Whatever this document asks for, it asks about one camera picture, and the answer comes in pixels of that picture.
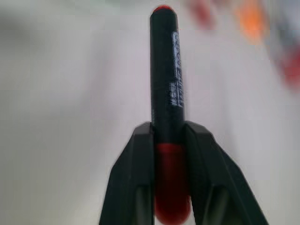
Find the orange highlighter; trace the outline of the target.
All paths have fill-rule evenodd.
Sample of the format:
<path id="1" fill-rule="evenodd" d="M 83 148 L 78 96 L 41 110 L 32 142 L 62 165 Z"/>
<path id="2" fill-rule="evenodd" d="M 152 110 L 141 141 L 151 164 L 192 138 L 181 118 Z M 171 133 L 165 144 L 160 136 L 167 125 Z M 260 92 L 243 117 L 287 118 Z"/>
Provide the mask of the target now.
<path id="1" fill-rule="evenodd" d="M 262 0 L 241 0 L 234 12 L 246 39 L 250 43 L 261 43 L 270 30 Z"/>

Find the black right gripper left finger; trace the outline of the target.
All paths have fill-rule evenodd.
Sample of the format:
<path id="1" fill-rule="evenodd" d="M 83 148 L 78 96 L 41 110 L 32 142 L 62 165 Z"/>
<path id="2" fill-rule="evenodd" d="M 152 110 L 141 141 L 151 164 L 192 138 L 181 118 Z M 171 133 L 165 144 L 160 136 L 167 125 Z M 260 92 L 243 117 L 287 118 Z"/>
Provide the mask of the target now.
<path id="1" fill-rule="evenodd" d="M 154 225 L 154 140 L 137 126 L 113 165 L 99 225 Z"/>

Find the red marker pen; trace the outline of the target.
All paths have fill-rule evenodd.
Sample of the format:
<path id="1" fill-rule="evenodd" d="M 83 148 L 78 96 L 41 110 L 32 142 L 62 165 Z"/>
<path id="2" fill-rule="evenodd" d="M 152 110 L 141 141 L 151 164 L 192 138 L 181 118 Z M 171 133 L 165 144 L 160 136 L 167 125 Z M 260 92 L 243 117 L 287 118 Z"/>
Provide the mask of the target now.
<path id="1" fill-rule="evenodd" d="M 300 90 L 300 45 L 281 53 L 275 58 L 275 65 L 283 82 L 294 90 Z"/>
<path id="2" fill-rule="evenodd" d="M 216 26 L 212 0 L 187 0 L 187 8 L 197 26 L 202 30 L 214 30 Z"/>

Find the black marker with red cap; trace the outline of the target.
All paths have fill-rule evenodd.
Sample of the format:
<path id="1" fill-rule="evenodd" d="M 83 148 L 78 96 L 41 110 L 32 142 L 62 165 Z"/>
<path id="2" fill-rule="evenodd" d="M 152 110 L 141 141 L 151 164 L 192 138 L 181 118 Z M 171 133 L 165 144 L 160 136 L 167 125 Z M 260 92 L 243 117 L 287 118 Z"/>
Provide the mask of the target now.
<path id="1" fill-rule="evenodd" d="M 158 6 L 150 16 L 150 91 L 155 215 L 163 225 L 182 225 L 190 214 L 183 80 L 177 15 L 167 5 Z"/>

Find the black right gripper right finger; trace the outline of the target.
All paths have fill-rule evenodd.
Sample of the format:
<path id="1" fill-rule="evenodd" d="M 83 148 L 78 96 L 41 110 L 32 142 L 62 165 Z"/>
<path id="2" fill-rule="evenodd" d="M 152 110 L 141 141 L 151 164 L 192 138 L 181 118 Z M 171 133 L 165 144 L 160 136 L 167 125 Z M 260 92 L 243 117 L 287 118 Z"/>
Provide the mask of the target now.
<path id="1" fill-rule="evenodd" d="M 240 168 L 204 126 L 184 127 L 196 225 L 269 225 Z"/>

